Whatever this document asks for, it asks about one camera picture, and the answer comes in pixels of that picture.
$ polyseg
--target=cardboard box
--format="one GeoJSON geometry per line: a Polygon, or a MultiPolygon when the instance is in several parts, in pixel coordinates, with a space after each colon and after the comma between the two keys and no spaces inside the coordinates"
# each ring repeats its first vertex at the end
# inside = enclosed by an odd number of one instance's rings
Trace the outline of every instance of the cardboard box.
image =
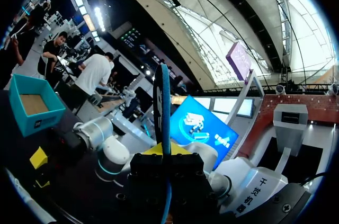
{"type": "Polygon", "coordinates": [[[57,124],[65,107],[46,80],[14,74],[9,98],[24,137],[57,124]]]}

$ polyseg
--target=white t-shirt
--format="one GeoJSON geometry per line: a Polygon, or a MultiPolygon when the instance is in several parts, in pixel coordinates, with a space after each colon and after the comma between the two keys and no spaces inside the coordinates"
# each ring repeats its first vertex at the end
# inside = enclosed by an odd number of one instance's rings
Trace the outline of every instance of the white t-shirt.
{"type": "Polygon", "coordinates": [[[97,53],[85,60],[83,64],[86,68],[80,74],[75,84],[88,95],[92,95],[100,82],[107,84],[111,75],[111,64],[105,56],[97,53]]]}

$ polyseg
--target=blue display screen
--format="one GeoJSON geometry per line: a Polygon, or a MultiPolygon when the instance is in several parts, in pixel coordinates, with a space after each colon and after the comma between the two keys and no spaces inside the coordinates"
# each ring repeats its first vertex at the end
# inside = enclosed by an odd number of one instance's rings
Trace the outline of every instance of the blue display screen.
{"type": "Polygon", "coordinates": [[[238,138],[238,134],[193,97],[188,96],[171,116],[171,137],[180,145],[201,142],[218,152],[216,168],[238,138]]]}

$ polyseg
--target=teal box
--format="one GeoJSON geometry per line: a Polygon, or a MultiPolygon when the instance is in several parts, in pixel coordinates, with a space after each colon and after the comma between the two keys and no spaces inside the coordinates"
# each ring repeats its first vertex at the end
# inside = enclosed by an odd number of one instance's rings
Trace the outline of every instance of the teal box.
{"type": "Polygon", "coordinates": [[[44,79],[14,74],[9,98],[16,123],[24,137],[57,124],[66,109],[44,79]],[[27,115],[20,94],[39,94],[49,111],[27,115]]]}

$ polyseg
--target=purple sign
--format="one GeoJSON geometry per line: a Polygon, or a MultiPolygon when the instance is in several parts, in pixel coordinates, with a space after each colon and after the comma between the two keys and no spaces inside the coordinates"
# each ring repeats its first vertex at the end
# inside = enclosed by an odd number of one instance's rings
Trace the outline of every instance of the purple sign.
{"type": "Polygon", "coordinates": [[[240,42],[233,44],[226,56],[239,80],[244,81],[251,68],[251,60],[240,42]]]}

